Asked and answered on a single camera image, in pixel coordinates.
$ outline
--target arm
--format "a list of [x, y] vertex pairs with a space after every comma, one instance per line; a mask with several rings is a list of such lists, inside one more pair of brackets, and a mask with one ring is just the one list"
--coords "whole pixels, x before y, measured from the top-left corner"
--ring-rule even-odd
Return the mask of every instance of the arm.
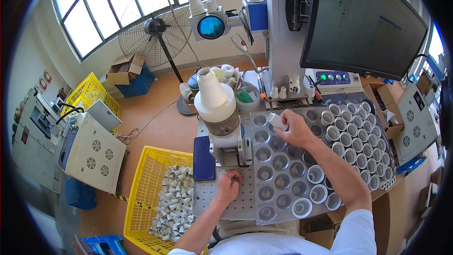
[[[236, 178], [237, 182], [232, 182], [232, 178]], [[219, 177], [217, 194], [211, 204], [174, 247], [200, 254], [207, 245], [223, 211], [231, 201], [237, 198], [240, 183], [242, 183], [242, 175], [237, 170], [233, 169], [222, 174]]]
[[289, 122], [289, 131], [275, 127], [275, 133], [286, 143], [301, 147], [314, 157], [345, 204], [346, 215], [358, 209], [371, 211], [370, 191], [354, 168], [314, 136], [302, 116], [285, 110], [281, 117], [283, 124]]

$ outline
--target fan pole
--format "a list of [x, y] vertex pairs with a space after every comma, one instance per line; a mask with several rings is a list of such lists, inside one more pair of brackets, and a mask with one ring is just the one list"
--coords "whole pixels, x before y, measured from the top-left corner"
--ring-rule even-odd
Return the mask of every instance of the fan pole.
[[164, 53], [167, 56], [168, 61], [170, 62], [171, 68], [173, 68], [173, 71], [174, 71], [176, 77], [178, 77], [178, 80], [180, 83], [184, 83], [183, 78], [181, 78], [181, 75], [179, 75], [178, 68], [176, 68], [176, 65], [174, 64], [173, 59], [172, 59], [170, 53], [168, 52], [167, 45], [165, 44], [164, 39], [162, 38], [162, 35], [159, 34], [158, 37], [159, 37], [160, 46], [164, 50]]

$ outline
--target smartphone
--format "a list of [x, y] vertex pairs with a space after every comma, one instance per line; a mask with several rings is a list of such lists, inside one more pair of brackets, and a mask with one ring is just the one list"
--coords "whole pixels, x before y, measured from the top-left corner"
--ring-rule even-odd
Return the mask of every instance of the smartphone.
[[216, 178], [215, 158], [209, 152], [209, 136], [193, 140], [193, 179], [214, 180]]

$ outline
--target yellow plastic crate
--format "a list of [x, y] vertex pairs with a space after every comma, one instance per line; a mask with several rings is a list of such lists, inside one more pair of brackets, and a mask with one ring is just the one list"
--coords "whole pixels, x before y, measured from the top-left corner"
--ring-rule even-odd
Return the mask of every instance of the yellow plastic crate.
[[148, 234], [151, 219], [157, 214], [166, 166], [171, 165], [192, 167], [193, 154], [144, 146], [127, 203], [124, 237], [153, 255], [166, 255], [174, 246], [173, 241]]
[[[98, 99], [103, 101], [116, 117], [120, 117], [121, 106], [106, 92], [105, 88], [101, 85], [93, 72], [91, 72], [91, 74], [88, 75], [71, 94], [69, 94], [66, 103], [87, 110]], [[70, 110], [71, 109], [67, 106], [63, 107], [61, 115], [63, 116]], [[118, 127], [113, 129], [112, 132], [118, 133]]]

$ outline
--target white sleeve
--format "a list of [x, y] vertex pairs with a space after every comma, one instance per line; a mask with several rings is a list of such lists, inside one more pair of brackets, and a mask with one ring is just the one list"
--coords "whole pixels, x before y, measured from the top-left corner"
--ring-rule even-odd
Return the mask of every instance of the white sleeve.
[[190, 252], [190, 251], [187, 251], [187, 250], [184, 250], [184, 249], [179, 249], [179, 248], [176, 248], [176, 249], [172, 249], [168, 255], [197, 255], [195, 252]]
[[348, 214], [330, 250], [336, 255], [375, 255], [373, 214], [365, 209]]

